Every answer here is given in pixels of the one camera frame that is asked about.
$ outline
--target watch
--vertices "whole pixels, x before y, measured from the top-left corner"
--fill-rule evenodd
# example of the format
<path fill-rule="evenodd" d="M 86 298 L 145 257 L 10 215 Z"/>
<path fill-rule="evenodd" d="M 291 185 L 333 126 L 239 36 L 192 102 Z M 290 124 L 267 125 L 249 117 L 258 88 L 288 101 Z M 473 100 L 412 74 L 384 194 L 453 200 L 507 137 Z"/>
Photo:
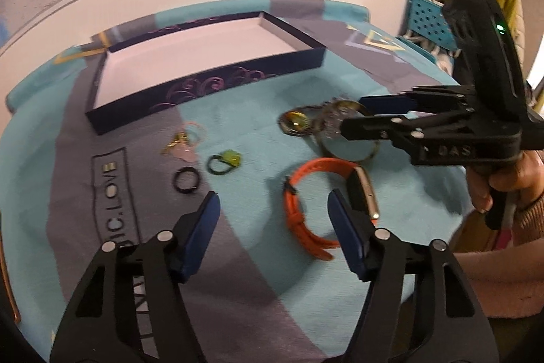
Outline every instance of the watch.
<path fill-rule="evenodd" d="M 306 251 L 317 259 L 328 261 L 334 257 L 326 250 L 338 248 L 340 243 L 319 237 L 309 230 L 305 224 L 305 215 L 300 210 L 298 191 L 295 188 L 295 185 L 305 176 L 318 171 L 333 172 L 345 178 L 347 194 L 353 209 L 368 214 L 374 224 L 380 218 L 380 213 L 370 178 L 364 168 L 357 163 L 323 157 L 310 160 L 287 177 L 284 183 L 287 226 Z"/>

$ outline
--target teal pegboard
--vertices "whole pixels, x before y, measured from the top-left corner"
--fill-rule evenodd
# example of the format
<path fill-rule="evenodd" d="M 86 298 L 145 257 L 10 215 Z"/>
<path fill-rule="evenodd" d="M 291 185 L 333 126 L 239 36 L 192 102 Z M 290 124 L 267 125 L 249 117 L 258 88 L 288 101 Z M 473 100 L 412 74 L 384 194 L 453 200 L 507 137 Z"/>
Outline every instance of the teal pegboard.
<path fill-rule="evenodd" d="M 414 44 L 413 42 L 411 42 L 410 40 L 404 38 L 403 36 L 399 36 L 399 37 L 397 37 L 397 39 L 399 39 L 402 43 L 408 45 L 412 50 L 415 50 L 418 53 L 420 53 L 426 59 L 429 59 L 432 63 L 436 63 L 436 57 L 434 57 L 428 51 L 421 48 L 419 45 Z"/>
<path fill-rule="evenodd" d="M 452 31 L 442 16 L 441 6 L 432 0 L 408 0 L 407 26 L 439 47 L 457 50 Z"/>

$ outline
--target orange watch strap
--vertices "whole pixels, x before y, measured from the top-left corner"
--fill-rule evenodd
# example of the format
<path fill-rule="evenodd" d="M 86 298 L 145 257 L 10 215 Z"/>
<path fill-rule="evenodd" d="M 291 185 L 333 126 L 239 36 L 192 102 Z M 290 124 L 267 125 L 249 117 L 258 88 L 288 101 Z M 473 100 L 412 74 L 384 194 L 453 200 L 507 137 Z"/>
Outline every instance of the orange watch strap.
<path fill-rule="evenodd" d="M 291 175 L 288 179 L 289 185 L 295 186 L 306 175 L 318 171 L 333 172 L 347 179 L 356 166 L 356 163 L 343 159 L 330 157 L 313 159 L 302 165 Z M 332 260 L 333 255 L 325 251 L 325 249 L 338 248 L 340 243 L 319 237 L 308 229 L 305 224 L 304 213 L 299 209 L 299 198 L 296 193 L 289 189 L 289 186 L 284 191 L 284 206 L 287 214 L 287 226 L 298 238 L 304 249 L 317 259 Z"/>

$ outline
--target screw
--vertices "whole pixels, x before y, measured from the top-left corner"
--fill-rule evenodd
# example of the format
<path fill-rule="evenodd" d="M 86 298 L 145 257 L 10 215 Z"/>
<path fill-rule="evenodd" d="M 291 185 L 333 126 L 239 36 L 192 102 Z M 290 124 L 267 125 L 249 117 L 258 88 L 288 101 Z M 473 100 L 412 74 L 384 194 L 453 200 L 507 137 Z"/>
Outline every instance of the screw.
<path fill-rule="evenodd" d="M 115 246 L 115 242 L 109 241 L 102 245 L 102 250 L 104 252 L 112 252 L 115 249 Z"/>
<path fill-rule="evenodd" d="M 168 242 L 172 237 L 172 231 L 161 231 L 159 234 L 157 234 L 159 242 Z"/>
<path fill-rule="evenodd" d="M 437 251 L 445 251 L 445 249 L 448 248 L 448 245 L 443 240 L 440 240 L 440 239 L 433 240 L 431 245 Z"/>
<path fill-rule="evenodd" d="M 377 239 L 380 239 L 380 240 L 387 240 L 388 238 L 391 237 L 391 233 L 387 231 L 385 228 L 377 229 L 374 232 L 374 235 L 376 236 Z"/>

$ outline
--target jewelry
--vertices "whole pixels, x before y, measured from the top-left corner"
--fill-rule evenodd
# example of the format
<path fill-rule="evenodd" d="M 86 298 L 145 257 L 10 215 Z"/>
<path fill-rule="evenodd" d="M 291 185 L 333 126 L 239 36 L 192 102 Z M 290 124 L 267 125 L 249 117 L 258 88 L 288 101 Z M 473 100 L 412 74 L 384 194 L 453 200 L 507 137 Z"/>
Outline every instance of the jewelry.
<path fill-rule="evenodd" d="M 309 105 L 294 108 L 283 113 L 278 119 L 278 125 L 282 132 L 288 136 L 305 137 L 313 133 L 313 125 L 308 116 L 312 110 L 320 110 L 323 105 Z"/>
<path fill-rule="evenodd" d="M 211 163 L 213 163 L 214 160 L 217 160 L 221 163 L 224 163 L 225 165 L 228 165 L 228 168 L 226 170 L 214 170 L 211 167 Z M 241 154 L 237 153 L 233 149 L 228 149 L 227 151 L 222 152 L 221 154 L 216 154 L 211 156 L 208 159 L 208 162 L 206 162 L 206 168 L 210 174 L 213 174 L 214 176 L 223 176 L 227 173 L 230 173 L 233 169 L 238 168 L 241 165 Z"/>
<path fill-rule="evenodd" d="M 346 179 L 347 194 L 352 207 L 368 214 L 372 223 L 380 218 L 375 192 L 370 178 L 363 167 L 343 159 L 324 157 L 312 159 L 299 167 L 284 182 L 284 208 L 287 215 L 287 226 L 296 236 L 304 249 L 320 260 L 332 260 L 333 255 L 326 249 L 338 248 L 338 241 L 328 240 L 315 235 L 305 224 L 305 215 L 300 210 L 298 191 L 294 187 L 308 174 L 318 171 L 336 173 Z"/>
<path fill-rule="evenodd" d="M 336 159 L 340 158 L 334 155 L 333 152 L 331 152 L 330 149 L 325 146 L 325 143 L 323 142 L 323 133 L 328 131 L 329 134 L 332 133 L 340 136 L 340 125 L 342 121 L 345 118 L 350 117 L 351 114 L 354 115 L 357 113 L 367 117 L 373 116 L 372 113 L 370 113 L 363 105 L 361 105 L 359 102 L 356 102 L 355 100 L 341 99 L 335 102 L 328 103 L 322 108 L 321 113 L 314 120 L 313 135 L 316 138 L 317 145 L 319 146 L 323 157 L 333 157 Z M 364 159 L 353 160 L 351 162 L 357 164 L 368 162 L 376 156 L 379 149 L 380 141 L 375 140 L 372 151 L 368 154 L 368 156 L 366 156 Z"/>
<path fill-rule="evenodd" d="M 191 141 L 187 127 L 197 127 L 200 130 L 200 134 L 195 141 Z M 186 162 L 195 163 L 198 160 L 198 155 L 195 151 L 197 145 L 205 138 L 205 129 L 203 126 L 197 124 L 197 122 L 185 122 L 182 126 L 182 130 L 176 134 L 172 141 L 166 145 L 161 154 L 172 154 L 174 157 L 185 160 Z"/>
<path fill-rule="evenodd" d="M 177 184 L 177 181 L 179 180 L 181 174 L 184 174 L 186 172 L 191 172 L 195 175 L 196 181 L 195 184 L 190 186 L 189 188 L 182 188 Z M 184 166 L 183 168 L 176 171 L 176 173 L 173 176 L 172 185 L 178 191 L 178 193 L 182 194 L 190 194 L 194 193 L 200 186 L 200 173 L 198 170 L 192 166 Z"/>
<path fill-rule="evenodd" d="M 314 118 L 310 113 L 318 111 Z M 372 114 L 359 102 L 343 98 L 333 98 L 321 105 L 308 105 L 293 108 L 283 113 L 278 119 L 278 125 L 282 132 L 289 136 L 306 137 L 315 136 L 316 143 L 322 152 L 323 157 L 339 159 L 330 149 L 325 146 L 323 135 L 326 138 L 341 137 L 340 125 L 348 117 L 355 117 L 357 114 L 372 116 Z M 374 141 L 372 151 L 364 159 L 355 160 L 354 163 L 361 164 L 373 159 L 380 149 L 380 141 Z"/>

